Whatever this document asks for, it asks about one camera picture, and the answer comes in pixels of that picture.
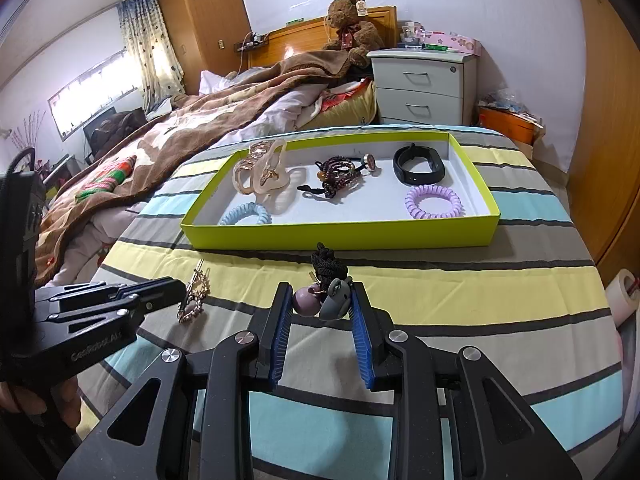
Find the person left hand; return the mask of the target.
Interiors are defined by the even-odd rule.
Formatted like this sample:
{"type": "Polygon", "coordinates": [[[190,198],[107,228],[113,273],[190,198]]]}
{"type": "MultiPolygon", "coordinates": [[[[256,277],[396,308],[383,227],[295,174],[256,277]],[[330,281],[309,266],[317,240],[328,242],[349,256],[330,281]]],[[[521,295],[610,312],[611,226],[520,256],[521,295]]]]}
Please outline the person left hand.
{"type": "MultiPolygon", "coordinates": [[[[67,379],[58,386],[61,404],[58,410],[61,417],[72,429],[76,429],[81,421],[81,400],[76,377],[67,379]]],[[[27,415],[41,415],[47,411],[46,402],[35,393],[22,387],[11,387],[7,382],[1,383],[0,400],[2,410],[10,413],[24,412],[27,415]]]]}

